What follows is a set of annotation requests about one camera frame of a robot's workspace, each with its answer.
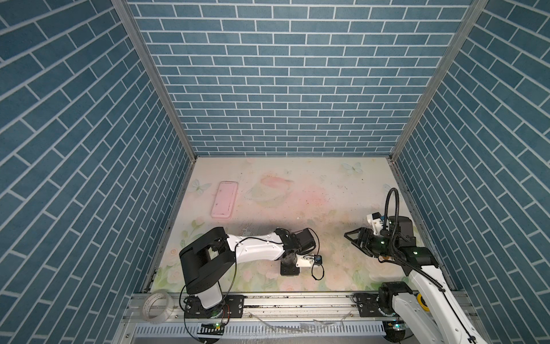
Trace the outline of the pink flat case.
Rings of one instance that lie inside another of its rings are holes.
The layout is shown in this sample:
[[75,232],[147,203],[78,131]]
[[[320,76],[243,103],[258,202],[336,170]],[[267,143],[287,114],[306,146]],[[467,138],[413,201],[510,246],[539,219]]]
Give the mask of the pink flat case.
[[222,181],[216,192],[211,209],[213,219],[230,219],[236,202],[239,183],[236,181]]

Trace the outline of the aluminium front rail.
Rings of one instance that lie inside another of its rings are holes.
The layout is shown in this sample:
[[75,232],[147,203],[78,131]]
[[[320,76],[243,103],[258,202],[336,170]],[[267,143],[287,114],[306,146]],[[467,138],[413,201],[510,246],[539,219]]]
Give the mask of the aluminium front rail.
[[419,343],[397,316],[361,318],[352,302],[357,292],[238,292],[242,318],[186,318],[183,296],[171,293],[174,311],[159,325],[143,320],[150,294],[134,294],[114,343]]

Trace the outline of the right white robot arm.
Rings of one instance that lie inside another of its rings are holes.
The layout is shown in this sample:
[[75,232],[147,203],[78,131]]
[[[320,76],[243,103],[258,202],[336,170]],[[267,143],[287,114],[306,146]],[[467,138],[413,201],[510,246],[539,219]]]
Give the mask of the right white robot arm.
[[408,282],[382,283],[378,308],[400,318],[419,343],[485,343],[451,292],[435,256],[417,245],[411,219],[373,213],[367,227],[344,237],[379,263],[399,266],[408,277]]

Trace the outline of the clear tape roll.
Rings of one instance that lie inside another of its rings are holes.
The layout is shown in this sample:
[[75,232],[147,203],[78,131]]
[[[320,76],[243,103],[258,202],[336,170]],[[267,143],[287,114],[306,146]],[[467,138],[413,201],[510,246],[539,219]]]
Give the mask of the clear tape roll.
[[166,290],[149,295],[142,306],[143,320],[153,325],[165,323],[174,311],[174,300]]

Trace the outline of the aluminium corner post left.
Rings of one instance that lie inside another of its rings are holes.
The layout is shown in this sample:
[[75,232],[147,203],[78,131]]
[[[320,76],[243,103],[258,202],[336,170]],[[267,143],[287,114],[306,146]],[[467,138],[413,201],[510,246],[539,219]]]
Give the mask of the aluminium corner post left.
[[172,100],[170,99],[166,86],[164,85],[164,82],[160,76],[160,73],[158,72],[158,69],[150,54],[147,44],[139,30],[139,27],[128,2],[123,0],[112,0],[112,3],[117,15],[120,18],[121,23],[123,24],[123,27],[125,28],[125,31],[127,32],[127,35],[130,38],[130,41],[133,44],[133,47],[135,48],[135,51],[140,61],[143,64],[143,67],[145,68],[146,73],[148,74],[148,77],[150,78],[153,88],[162,106],[164,107],[167,116],[172,123],[177,136],[179,137],[180,142],[183,145],[185,152],[188,154],[190,161],[194,163],[197,158],[196,153],[193,150],[193,146],[191,145],[185,130],[183,129],[180,118],[178,117],[178,114]]

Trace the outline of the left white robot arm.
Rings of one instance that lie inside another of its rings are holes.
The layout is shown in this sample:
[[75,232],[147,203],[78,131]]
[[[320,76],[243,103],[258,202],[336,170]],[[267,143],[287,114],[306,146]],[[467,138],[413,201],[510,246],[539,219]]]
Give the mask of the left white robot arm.
[[241,263],[280,263],[280,274],[293,277],[302,269],[322,266],[319,237],[310,228],[298,232],[277,228],[263,236],[227,234],[221,226],[206,232],[179,252],[187,294],[204,310],[218,308],[229,295],[220,279]]

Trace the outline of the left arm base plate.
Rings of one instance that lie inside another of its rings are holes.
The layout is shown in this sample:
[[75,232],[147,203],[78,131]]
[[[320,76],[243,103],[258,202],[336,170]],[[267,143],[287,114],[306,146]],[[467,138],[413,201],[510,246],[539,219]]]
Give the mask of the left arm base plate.
[[191,319],[212,319],[212,318],[242,318],[245,297],[243,295],[229,295],[218,305],[212,308],[204,308],[196,296],[187,296],[182,299],[186,318]]

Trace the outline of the aluminium corner post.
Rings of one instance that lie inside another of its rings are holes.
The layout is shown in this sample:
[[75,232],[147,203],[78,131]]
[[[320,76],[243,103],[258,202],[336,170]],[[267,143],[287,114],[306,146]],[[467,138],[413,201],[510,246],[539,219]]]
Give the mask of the aluminium corner post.
[[164,85],[164,82],[160,76],[160,73],[158,72],[158,69],[150,54],[147,44],[139,30],[139,27],[128,2],[123,0],[112,0],[112,3],[117,15],[120,18],[121,23],[123,24],[123,27],[125,28],[125,31],[127,32],[127,35],[130,38],[130,41],[133,44],[133,47],[135,48],[135,51],[140,61],[143,64],[143,67],[145,68],[146,73],[148,74],[148,77],[150,78],[153,88],[162,106],[164,107],[167,116],[172,123],[177,136],[179,137],[180,142],[183,145],[185,152],[188,154],[190,161],[194,163],[197,158],[196,153],[193,150],[193,146],[191,145],[185,130],[183,129],[180,118],[178,117],[178,114],[172,100],[170,99],[166,86]]
[[423,117],[428,105],[434,98],[436,91],[441,85],[444,77],[448,73],[453,64],[455,58],[461,50],[464,42],[468,38],[471,30],[474,28],[475,23],[478,21],[478,18],[481,16],[482,11],[485,9],[488,4],[488,0],[474,0],[471,2],[470,6],[464,14],[464,18],[461,21],[456,33],[452,37],[449,45],[443,54],[441,61],[438,63],[438,66],[435,69],[434,75],[428,81],[426,88],[423,94],[418,100],[418,104],[415,107],[414,111],[411,113],[411,116],[406,123],[402,134],[400,135],[395,147],[392,149],[389,160],[391,163],[396,163],[398,157],[402,153],[405,144],[408,139],[413,134],[415,127],[420,122]]

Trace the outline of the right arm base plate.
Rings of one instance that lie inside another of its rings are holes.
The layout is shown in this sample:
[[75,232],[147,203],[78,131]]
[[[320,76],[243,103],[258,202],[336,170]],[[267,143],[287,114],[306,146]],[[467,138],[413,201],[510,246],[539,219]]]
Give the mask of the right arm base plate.
[[356,305],[361,318],[385,317],[380,311],[377,293],[357,292],[352,294],[351,299]]

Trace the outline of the aluminium corner post right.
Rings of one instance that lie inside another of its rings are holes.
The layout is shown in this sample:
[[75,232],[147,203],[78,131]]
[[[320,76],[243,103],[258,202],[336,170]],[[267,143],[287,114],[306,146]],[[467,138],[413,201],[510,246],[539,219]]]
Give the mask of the aluminium corner post right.
[[441,61],[438,63],[438,66],[435,69],[434,75],[428,81],[426,88],[423,94],[418,100],[418,104],[415,107],[414,111],[411,113],[411,116],[406,123],[402,134],[400,135],[395,147],[392,149],[389,160],[391,163],[396,163],[398,157],[402,153],[405,144],[408,139],[413,134],[415,127],[420,122],[423,117],[428,105],[434,98],[436,91],[441,85],[444,77],[448,73],[453,64],[455,58],[461,50],[464,42],[468,38],[471,30],[474,28],[475,23],[478,21],[478,18],[481,16],[482,11],[485,9],[488,4],[488,0],[474,0],[471,2],[470,6],[464,14],[464,18],[461,21],[456,33],[452,37],[449,45],[443,54]]

